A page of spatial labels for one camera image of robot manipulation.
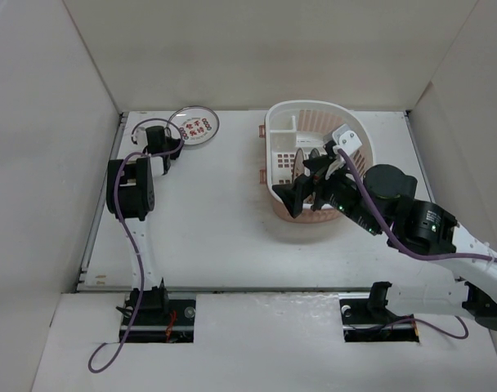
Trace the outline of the plate with orange sunburst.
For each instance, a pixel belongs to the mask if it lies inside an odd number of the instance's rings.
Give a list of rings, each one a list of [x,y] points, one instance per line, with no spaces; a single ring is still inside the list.
[[[293,159],[293,168],[292,168],[292,181],[295,181],[298,177],[305,174],[305,151],[302,148],[299,148],[295,153]]]

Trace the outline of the plate with green rim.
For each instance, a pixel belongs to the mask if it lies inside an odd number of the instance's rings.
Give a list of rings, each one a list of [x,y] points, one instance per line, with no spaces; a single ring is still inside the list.
[[[320,156],[321,152],[317,148],[312,149],[311,152],[309,153],[309,159],[315,159]]]

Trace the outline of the plate with red characters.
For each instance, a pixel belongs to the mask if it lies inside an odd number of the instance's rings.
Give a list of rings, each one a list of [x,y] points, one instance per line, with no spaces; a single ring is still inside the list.
[[[169,119],[183,136],[184,146],[194,148],[208,143],[218,132],[220,119],[215,111],[200,105],[187,106]]]

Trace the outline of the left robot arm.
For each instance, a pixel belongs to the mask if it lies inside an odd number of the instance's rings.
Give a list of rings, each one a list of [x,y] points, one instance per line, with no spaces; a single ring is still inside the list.
[[[124,229],[132,267],[132,284],[127,306],[142,313],[150,323],[159,324],[169,316],[169,299],[156,265],[148,215],[154,210],[154,177],[151,161],[158,159],[165,175],[171,161],[179,158],[184,145],[177,126],[160,119],[145,128],[146,147],[125,158],[107,163],[106,206]]]

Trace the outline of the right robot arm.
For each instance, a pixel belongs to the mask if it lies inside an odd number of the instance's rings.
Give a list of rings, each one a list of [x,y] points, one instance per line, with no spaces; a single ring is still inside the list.
[[[443,207],[417,199],[413,176],[389,164],[372,166],[361,175],[342,150],[304,164],[308,174],[272,187],[292,218],[312,198],[312,211],[329,205],[369,234],[385,234],[389,247],[454,275],[448,286],[374,283],[363,304],[373,323],[386,327],[412,314],[444,314],[497,331],[497,252]]]

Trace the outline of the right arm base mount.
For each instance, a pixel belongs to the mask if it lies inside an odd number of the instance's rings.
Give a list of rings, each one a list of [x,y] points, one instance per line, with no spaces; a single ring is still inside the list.
[[[391,283],[374,283],[368,294],[343,293],[338,297],[346,343],[413,342],[419,335],[412,316],[398,316],[387,309]]]

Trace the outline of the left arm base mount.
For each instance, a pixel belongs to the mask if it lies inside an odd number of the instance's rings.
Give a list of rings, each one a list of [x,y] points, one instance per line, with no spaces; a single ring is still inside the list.
[[[126,343],[193,343],[195,334],[195,298],[171,298],[164,281],[145,290],[134,288],[124,305],[116,310],[122,315],[119,339]]]

